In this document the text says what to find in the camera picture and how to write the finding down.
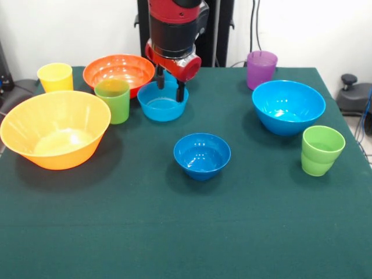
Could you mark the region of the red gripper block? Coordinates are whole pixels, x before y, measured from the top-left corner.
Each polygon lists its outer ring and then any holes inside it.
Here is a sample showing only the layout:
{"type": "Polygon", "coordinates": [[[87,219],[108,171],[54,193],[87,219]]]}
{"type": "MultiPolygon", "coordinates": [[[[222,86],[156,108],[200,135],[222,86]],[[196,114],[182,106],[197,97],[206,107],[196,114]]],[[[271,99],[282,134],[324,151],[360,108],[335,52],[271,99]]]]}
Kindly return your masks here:
{"type": "Polygon", "coordinates": [[[193,79],[201,68],[202,60],[196,54],[196,46],[193,44],[190,53],[180,58],[171,58],[155,51],[152,40],[145,45],[147,58],[155,65],[155,81],[158,89],[164,89],[164,73],[167,70],[177,81],[176,101],[184,100],[185,83],[193,79]]]}

